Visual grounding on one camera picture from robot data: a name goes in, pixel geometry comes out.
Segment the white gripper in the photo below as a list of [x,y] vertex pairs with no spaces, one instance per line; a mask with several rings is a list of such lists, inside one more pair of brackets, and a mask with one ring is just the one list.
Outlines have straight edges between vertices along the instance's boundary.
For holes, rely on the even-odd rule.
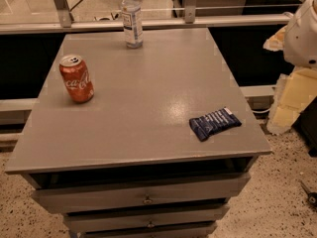
[[283,50],[285,60],[295,65],[289,76],[282,74],[278,79],[268,114],[268,131],[280,135],[317,97],[317,0],[305,0],[287,26],[265,40],[263,48]]

